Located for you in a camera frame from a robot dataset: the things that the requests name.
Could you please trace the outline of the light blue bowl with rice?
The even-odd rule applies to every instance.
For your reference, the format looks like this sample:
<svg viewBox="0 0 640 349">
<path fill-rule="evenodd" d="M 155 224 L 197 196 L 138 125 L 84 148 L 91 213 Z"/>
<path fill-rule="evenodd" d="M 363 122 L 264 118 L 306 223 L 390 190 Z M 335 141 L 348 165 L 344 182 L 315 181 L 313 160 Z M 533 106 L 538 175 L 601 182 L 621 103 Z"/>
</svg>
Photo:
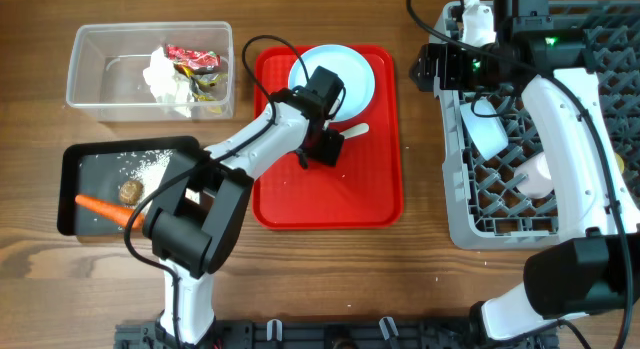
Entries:
<svg viewBox="0 0 640 349">
<path fill-rule="evenodd" d="M 508 137 L 500 119 L 496 117 L 494 106 L 485 98 L 475 102 L 471 111 L 471 103 L 460 107 L 463 123 L 479 154 L 489 160 L 508 146 Z"/>
</svg>

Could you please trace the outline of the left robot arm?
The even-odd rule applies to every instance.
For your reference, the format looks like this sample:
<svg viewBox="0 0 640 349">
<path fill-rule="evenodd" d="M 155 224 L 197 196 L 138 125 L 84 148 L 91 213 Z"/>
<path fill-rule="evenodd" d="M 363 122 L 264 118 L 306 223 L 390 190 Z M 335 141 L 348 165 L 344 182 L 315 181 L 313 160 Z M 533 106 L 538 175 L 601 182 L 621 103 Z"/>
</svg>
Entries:
<svg viewBox="0 0 640 349">
<path fill-rule="evenodd" d="M 227 141 L 170 159 L 140 205 L 153 263 L 165 273 L 167 302 L 156 322 L 162 345 L 209 342 L 213 275 L 236 245 L 255 180 L 288 154 L 302 168 L 335 166 L 344 137 L 329 122 L 345 95 L 339 76 L 317 67 L 305 85 L 268 95 L 260 116 Z"/>
</svg>

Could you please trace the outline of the white rice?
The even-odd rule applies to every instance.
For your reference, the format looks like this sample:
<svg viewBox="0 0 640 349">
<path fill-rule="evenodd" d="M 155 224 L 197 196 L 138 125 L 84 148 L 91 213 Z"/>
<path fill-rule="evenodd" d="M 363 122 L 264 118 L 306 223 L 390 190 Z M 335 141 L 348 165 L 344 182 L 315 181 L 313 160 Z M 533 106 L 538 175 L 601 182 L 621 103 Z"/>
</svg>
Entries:
<svg viewBox="0 0 640 349">
<path fill-rule="evenodd" d="M 173 154 L 172 149 L 122 152 L 116 155 L 116 169 L 124 181 L 140 182 L 145 197 L 160 185 Z"/>
</svg>

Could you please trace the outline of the pink cup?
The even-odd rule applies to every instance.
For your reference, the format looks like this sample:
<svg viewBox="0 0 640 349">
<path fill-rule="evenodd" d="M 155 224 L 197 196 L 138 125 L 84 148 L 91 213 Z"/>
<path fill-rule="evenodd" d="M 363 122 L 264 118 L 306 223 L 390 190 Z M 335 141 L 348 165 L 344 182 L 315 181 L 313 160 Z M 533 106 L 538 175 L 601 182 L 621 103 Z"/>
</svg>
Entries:
<svg viewBox="0 0 640 349">
<path fill-rule="evenodd" d="M 518 166 L 514 177 L 519 179 L 516 189 L 529 198 L 541 199 L 554 190 L 544 152 L 536 154 Z"/>
</svg>

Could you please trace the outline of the red snack wrapper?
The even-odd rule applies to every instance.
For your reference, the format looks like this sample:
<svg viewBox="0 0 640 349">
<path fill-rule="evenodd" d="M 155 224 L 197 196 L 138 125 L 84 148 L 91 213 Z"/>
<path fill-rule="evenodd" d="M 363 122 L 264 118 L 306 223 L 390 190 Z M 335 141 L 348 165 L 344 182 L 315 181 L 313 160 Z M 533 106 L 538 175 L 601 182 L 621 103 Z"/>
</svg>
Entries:
<svg viewBox="0 0 640 349">
<path fill-rule="evenodd" d="M 220 56 L 214 51 L 192 50 L 167 44 L 165 53 L 174 66 L 187 68 L 196 74 L 211 73 L 221 63 Z"/>
</svg>

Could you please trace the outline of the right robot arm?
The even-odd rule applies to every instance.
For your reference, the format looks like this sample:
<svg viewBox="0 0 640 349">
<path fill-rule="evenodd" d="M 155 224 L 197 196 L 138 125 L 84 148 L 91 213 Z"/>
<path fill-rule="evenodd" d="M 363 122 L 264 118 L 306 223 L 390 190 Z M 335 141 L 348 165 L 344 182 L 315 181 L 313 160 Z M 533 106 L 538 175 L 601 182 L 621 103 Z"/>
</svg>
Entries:
<svg viewBox="0 0 640 349">
<path fill-rule="evenodd" d="M 460 37 L 434 32 L 410 70 L 423 91 L 482 96 L 510 86 L 541 140 L 559 241 L 530 257 L 522 282 L 475 304 L 468 342 L 495 348 L 575 319 L 621 310 L 617 345 L 639 297 L 639 211 L 619 171 L 585 32 L 558 27 L 548 0 L 459 0 Z"/>
</svg>

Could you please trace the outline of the orange carrot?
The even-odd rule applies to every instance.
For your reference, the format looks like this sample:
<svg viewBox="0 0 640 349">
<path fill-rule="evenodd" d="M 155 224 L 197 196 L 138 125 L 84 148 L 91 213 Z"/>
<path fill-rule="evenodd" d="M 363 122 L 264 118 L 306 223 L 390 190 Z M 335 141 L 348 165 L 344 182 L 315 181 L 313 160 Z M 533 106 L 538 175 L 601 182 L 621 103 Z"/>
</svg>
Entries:
<svg viewBox="0 0 640 349">
<path fill-rule="evenodd" d="M 75 204 L 89 224 L 105 231 L 123 231 L 134 214 L 134 208 L 85 194 L 75 196 Z"/>
</svg>

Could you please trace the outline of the light blue plate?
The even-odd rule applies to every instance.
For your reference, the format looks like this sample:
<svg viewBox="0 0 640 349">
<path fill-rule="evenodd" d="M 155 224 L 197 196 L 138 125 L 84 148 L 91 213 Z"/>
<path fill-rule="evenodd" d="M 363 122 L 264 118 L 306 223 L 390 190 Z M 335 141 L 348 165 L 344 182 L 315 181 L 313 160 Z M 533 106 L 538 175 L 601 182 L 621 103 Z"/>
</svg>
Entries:
<svg viewBox="0 0 640 349">
<path fill-rule="evenodd" d="M 309 74 L 322 66 L 343 81 L 346 98 L 333 123 L 345 122 L 361 114 L 375 92 L 375 76 L 363 55 L 346 46 L 327 44 L 313 47 L 301 54 Z"/>
</svg>

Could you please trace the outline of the white plastic spoon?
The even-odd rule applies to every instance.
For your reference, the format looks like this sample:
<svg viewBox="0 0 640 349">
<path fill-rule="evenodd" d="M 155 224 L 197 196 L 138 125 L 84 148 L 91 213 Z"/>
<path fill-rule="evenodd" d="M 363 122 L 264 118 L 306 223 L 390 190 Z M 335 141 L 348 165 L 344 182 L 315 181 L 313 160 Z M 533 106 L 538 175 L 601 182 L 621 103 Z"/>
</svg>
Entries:
<svg viewBox="0 0 640 349">
<path fill-rule="evenodd" d="M 355 138 L 360 135 L 364 135 L 368 133 L 370 130 L 370 126 L 367 123 L 360 123 L 354 125 L 346 130 L 340 132 L 345 140 Z"/>
</svg>

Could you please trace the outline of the white tissue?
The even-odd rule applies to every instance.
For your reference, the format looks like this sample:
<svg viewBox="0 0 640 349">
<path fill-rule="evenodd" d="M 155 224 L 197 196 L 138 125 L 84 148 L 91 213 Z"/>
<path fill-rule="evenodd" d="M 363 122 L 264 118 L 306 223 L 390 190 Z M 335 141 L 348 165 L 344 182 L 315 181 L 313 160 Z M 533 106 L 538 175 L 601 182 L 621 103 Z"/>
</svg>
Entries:
<svg viewBox="0 0 640 349">
<path fill-rule="evenodd" d="M 164 48 L 159 47 L 151 53 L 150 63 L 142 72 L 150 92 L 161 104 L 177 104 L 174 110 L 183 117 L 191 118 L 191 107 L 195 98 L 191 91 L 191 81 L 179 73 L 173 62 L 165 55 Z"/>
</svg>

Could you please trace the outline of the yellow cup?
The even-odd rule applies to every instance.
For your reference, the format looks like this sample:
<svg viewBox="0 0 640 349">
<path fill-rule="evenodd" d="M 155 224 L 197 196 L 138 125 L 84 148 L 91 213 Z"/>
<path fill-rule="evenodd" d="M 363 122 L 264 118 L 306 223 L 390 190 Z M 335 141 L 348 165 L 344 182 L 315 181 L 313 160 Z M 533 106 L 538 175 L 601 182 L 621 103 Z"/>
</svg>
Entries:
<svg viewBox="0 0 640 349">
<path fill-rule="evenodd" d="M 624 173 L 625 170 L 625 164 L 624 164 L 624 160 L 622 159 L 622 157 L 618 154 L 618 153 L 614 153 L 615 155 L 615 159 L 616 159 L 616 163 L 619 169 L 619 172 L 622 174 Z"/>
</svg>

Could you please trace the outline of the brown mushroom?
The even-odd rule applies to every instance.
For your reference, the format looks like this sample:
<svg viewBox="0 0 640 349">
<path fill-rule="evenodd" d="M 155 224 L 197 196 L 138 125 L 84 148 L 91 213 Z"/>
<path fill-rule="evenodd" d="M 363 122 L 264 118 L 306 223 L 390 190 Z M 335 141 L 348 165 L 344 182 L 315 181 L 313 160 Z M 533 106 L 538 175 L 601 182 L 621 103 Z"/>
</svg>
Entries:
<svg viewBox="0 0 640 349">
<path fill-rule="evenodd" d="M 138 180 L 128 180 L 119 189 L 119 201 L 122 204 L 136 205 L 142 197 L 144 191 L 143 184 Z"/>
</svg>

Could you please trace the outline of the yellow silver snack wrapper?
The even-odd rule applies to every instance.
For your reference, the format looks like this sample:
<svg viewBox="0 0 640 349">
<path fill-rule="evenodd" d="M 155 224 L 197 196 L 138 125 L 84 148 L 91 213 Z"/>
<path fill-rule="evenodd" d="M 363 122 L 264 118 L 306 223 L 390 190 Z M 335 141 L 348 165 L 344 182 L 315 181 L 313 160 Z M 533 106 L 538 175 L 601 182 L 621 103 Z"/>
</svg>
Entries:
<svg viewBox="0 0 640 349">
<path fill-rule="evenodd" d="M 209 111 L 220 114 L 222 107 L 220 102 L 226 98 L 228 75 L 226 73 L 208 73 L 187 75 L 191 96 L 195 102 L 216 102 Z"/>
</svg>

